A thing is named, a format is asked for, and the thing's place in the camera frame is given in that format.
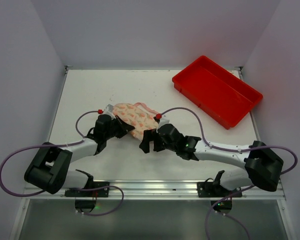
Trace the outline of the floral fabric laundry bag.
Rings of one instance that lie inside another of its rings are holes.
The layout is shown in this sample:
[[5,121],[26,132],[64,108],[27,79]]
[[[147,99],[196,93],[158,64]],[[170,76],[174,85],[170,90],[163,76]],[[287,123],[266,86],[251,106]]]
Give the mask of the floral fabric laundry bag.
[[118,103],[113,107],[113,114],[118,116],[124,122],[135,127],[130,134],[142,141],[144,130],[152,130],[158,127],[154,120],[156,114],[144,110],[141,106],[136,107],[130,103]]

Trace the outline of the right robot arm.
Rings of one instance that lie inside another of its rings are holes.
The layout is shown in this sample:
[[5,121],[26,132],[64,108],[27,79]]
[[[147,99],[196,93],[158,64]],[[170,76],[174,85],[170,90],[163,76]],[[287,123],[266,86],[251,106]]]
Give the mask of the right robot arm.
[[145,130],[139,148],[144,153],[153,150],[170,150],[184,160],[215,161],[235,166],[231,171],[221,170],[214,179],[215,186],[227,191],[254,185],[261,190],[275,192],[283,168],[283,160],[261,141],[251,145],[216,146],[214,142],[204,142],[197,136],[180,133],[172,124],[164,124],[159,129]]

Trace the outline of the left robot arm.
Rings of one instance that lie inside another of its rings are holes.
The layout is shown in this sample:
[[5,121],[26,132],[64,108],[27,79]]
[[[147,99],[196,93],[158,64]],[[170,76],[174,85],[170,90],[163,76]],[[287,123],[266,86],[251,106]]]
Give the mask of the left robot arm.
[[99,154],[112,138],[122,138],[135,129],[118,116],[101,114],[79,144],[56,146],[44,143],[25,171],[24,180],[55,194],[61,189],[86,192],[93,188],[94,177],[82,170],[69,170],[72,162]]

